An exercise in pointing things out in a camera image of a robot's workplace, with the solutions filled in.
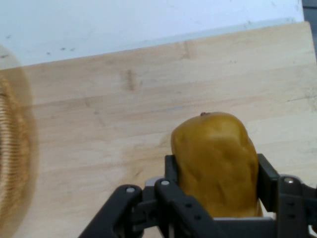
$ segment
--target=wooden cutting board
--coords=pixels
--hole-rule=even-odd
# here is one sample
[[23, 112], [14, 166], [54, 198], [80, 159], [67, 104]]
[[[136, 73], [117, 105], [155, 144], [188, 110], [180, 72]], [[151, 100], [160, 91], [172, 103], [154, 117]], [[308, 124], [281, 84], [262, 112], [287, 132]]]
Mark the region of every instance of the wooden cutting board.
[[316, 185], [317, 67], [308, 23], [3, 73], [34, 135], [25, 204], [1, 237], [77, 237], [117, 186], [163, 175], [170, 133], [201, 112], [236, 115], [280, 173]]

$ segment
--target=white table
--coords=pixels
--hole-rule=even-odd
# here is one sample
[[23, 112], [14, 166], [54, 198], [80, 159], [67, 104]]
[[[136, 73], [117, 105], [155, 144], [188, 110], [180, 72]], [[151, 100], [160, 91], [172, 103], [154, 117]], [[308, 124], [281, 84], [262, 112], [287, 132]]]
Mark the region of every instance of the white table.
[[301, 0], [2, 1], [0, 66], [72, 59], [303, 20]]

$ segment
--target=wood grain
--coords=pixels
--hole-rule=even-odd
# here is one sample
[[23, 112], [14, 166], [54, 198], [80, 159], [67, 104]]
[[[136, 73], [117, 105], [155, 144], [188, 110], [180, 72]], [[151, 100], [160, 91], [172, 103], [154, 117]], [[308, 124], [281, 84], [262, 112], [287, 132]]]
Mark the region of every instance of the wood grain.
[[33, 112], [39, 158], [32, 199], [7, 238], [77, 237], [117, 186], [163, 174], [170, 133], [201, 112], [236, 115], [279, 172], [316, 185], [307, 23], [3, 73], [20, 91], [29, 82], [32, 100], [21, 100]]

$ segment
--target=metal screw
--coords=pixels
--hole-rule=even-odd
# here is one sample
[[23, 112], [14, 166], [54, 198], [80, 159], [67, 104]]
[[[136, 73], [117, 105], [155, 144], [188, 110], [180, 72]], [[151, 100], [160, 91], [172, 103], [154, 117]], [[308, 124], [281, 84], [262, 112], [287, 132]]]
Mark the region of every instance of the metal screw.
[[126, 189], [126, 192], [129, 192], [129, 193], [134, 192], [134, 191], [135, 191], [135, 189], [133, 187], [129, 187]]
[[286, 183], [293, 183], [294, 180], [293, 180], [292, 178], [285, 178], [285, 179], [284, 179], [284, 182], [286, 182]]
[[163, 180], [162, 182], [160, 182], [162, 185], [169, 185], [169, 181], [167, 180]]

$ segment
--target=yellow potato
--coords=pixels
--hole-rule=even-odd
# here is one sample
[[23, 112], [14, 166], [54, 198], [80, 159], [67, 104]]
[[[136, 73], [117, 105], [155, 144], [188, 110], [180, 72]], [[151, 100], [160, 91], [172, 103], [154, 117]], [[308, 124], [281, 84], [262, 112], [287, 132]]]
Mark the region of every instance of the yellow potato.
[[202, 113], [171, 136], [179, 186], [213, 217], [254, 217], [259, 164], [243, 124], [227, 113]]

